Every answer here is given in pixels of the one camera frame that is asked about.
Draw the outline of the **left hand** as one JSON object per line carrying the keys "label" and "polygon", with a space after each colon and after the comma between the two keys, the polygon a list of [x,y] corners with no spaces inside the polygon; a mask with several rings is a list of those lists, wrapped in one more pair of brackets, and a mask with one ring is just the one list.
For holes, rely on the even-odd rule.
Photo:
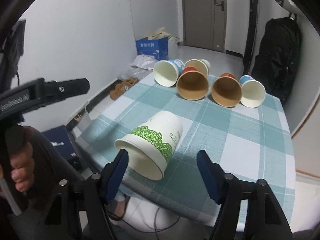
{"label": "left hand", "polygon": [[34,183],[35,161],[33,159],[33,147],[30,143],[33,128],[24,126],[24,135],[25,144],[10,156],[11,178],[19,192],[28,191]]}

